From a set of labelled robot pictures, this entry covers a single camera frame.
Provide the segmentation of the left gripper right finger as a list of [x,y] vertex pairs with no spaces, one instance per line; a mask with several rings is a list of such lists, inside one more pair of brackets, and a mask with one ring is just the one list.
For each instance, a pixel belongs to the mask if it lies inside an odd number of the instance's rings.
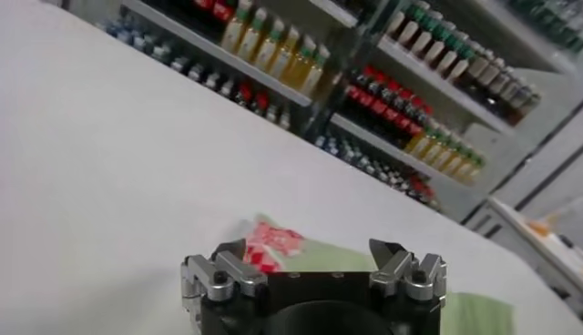
[[384,298],[405,295],[418,302],[445,303],[447,265],[441,256],[427,253],[419,260],[401,244],[369,239],[369,249],[377,270],[370,285]]

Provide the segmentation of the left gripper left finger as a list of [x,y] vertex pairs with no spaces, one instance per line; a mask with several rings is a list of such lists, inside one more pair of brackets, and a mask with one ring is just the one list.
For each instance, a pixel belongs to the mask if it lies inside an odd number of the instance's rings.
[[258,298],[268,284],[265,273],[243,261],[246,240],[221,243],[209,258],[191,255],[180,264],[183,308],[190,315],[200,315],[203,298],[211,302],[226,302],[236,289],[246,297]]

